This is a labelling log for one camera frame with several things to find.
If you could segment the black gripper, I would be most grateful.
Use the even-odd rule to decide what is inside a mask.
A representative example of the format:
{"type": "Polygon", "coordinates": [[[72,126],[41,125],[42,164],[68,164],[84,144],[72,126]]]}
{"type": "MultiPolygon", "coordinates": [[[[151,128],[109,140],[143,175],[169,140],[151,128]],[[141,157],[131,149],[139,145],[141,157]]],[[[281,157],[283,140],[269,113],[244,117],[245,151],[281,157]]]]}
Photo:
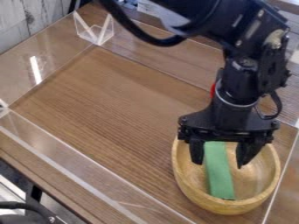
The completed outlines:
{"type": "Polygon", "coordinates": [[[221,88],[215,87],[208,107],[179,118],[177,138],[189,144],[191,161],[196,165],[203,163],[204,142],[237,142],[239,169],[272,142],[273,132],[279,129],[276,117],[281,112],[281,101],[276,92],[269,97],[276,104],[276,112],[265,115],[256,101],[248,105],[235,104],[221,88]]]}

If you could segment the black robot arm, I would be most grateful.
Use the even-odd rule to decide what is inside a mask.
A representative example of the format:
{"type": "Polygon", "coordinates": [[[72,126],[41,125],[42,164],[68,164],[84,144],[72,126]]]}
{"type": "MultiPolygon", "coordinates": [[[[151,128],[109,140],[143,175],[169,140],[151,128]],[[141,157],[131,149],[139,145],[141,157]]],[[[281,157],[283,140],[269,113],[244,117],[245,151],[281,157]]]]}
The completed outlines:
{"type": "Polygon", "coordinates": [[[115,0],[97,0],[123,27],[145,43],[171,47],[203,36],[223,47],[224,67],[211,88],[208,107],[179,118],[177,138],[189,145],[199,165],[211,141],[235,142],[237,166],[251,162],[279,129],[277,113],[264,114],[259,100],[268,96],[277,109],[276,90],[285,86],[287,19],[264,0],[149,0],[161,9],[168,38],[149,35],[115,0]]]}

